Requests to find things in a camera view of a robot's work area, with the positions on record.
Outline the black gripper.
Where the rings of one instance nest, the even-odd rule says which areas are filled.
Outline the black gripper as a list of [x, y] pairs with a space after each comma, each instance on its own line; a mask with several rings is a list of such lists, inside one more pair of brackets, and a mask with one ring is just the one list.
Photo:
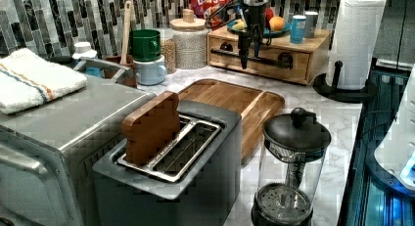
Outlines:
[[241, 4], [241, 11], [245, 19], [246, 27], [239, 34], [238, 48], [239, 57], [241, 60], [242, 69], [248, 65], [248, 56], [251, 47], [251, 36], [253, 35], [254, 55], [259, 55], [260, 45], [262, 44], [262, 34], [265, 29], [265, 13], [266, 5], [250, 6], [248, 4]]

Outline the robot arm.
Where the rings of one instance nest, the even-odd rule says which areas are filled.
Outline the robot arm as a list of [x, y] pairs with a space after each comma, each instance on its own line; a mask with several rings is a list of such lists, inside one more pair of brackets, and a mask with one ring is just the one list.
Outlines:
[[266, 3], [268, 0], [241, 0], [240, 16], [245, 28], [238, 35], [239, 58], [242, 68], [246, 68], [251, 45], [257, 56], [262, 44], [266, 21]]

